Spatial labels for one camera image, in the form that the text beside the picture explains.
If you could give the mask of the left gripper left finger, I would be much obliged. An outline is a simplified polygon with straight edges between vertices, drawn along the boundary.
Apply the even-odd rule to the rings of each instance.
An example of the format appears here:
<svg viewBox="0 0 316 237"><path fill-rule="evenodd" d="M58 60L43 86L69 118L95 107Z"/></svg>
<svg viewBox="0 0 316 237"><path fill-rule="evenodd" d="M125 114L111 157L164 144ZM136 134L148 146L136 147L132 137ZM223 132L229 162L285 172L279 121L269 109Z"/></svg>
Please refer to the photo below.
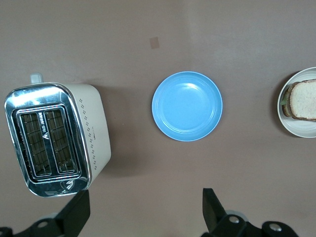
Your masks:
<svg viewBox="0 0 316 237"><path fill-rule="evenodd" d="M55 217L43 218L19 233L1 227L2 237L77 237L90 217L89 191L78 192Z"/></svg>

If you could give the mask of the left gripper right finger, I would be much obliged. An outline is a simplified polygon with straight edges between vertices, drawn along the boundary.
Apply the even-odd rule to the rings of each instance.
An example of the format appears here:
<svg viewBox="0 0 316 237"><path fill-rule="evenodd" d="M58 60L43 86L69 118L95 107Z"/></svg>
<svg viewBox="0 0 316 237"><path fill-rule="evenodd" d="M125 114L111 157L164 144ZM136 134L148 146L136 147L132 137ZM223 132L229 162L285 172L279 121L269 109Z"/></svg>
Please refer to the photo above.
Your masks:
<svg viewBox="0 0 316 237"><path fill-rule="evenodd" d="M202 213L208 229L204 237L296 237L287 224L267 221L261 228L236 214L228 214L212 188L202 192Z"/></svg>

